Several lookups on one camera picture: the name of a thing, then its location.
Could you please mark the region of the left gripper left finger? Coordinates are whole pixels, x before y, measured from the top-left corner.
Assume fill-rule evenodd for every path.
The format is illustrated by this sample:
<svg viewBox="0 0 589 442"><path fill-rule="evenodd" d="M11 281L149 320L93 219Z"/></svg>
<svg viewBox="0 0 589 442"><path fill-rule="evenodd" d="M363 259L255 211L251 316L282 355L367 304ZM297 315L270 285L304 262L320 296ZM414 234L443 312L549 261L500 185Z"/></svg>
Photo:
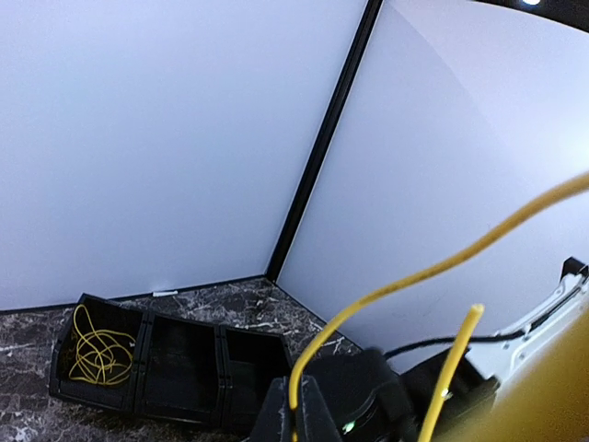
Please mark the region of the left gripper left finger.
<svg viewBox="0 0 589 442"><path fill-rule="evenodd" d="M288 377L275 378L268 389L249 442L289 442L291 410L288 402Z"/></svg>

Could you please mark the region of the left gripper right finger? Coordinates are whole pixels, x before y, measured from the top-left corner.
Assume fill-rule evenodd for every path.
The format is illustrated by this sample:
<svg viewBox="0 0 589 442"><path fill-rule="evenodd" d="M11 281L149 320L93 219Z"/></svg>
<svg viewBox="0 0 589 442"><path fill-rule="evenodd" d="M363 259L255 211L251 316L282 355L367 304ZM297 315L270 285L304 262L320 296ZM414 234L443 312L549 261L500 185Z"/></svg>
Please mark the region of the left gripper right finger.
<svg viewBox="0 0 589 442"><path fill-rule="evenodd" d="M339 430L334 424L327 404L316 380L303 375L295 412L295 433L298 441L330 442L339 440Z"/></svg>

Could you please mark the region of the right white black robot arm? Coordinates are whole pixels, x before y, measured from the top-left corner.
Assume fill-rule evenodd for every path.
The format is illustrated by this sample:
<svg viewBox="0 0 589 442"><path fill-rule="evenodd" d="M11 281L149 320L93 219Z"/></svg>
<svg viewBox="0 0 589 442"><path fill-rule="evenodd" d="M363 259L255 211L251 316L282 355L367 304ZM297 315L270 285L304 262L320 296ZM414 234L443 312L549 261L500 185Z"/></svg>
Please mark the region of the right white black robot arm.
<svg viewBox="0 0 589 442"><path fill-rule="evenodd" d="M588 266L570 257L562 266L559 285L545 301L491 336L471 337L445 394L437 432L477 410L490 409L587 305ZM453 341L452 337L434 338L387 352L370 348L356 355L324 356L310 363L306 373L317 382L342 440L414 441L448 352L433 355L403 373L394 371L388 361Z"/></svg>

